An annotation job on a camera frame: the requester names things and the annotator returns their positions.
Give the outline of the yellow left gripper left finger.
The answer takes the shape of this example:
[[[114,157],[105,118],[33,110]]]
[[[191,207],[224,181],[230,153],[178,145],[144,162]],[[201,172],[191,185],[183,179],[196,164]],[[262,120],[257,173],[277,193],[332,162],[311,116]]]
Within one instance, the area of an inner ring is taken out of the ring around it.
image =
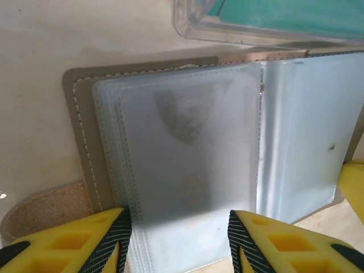
[[[114,208],[15,240],[1,272],[124,272],[132,233],[127,208]]]

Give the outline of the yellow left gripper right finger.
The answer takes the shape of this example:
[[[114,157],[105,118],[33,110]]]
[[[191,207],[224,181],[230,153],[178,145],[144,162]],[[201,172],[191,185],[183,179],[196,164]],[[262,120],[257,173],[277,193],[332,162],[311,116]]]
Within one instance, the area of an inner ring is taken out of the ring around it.
[[[363,272],[363,254],[339,239],[244,210],[231,210],[234,272]]]

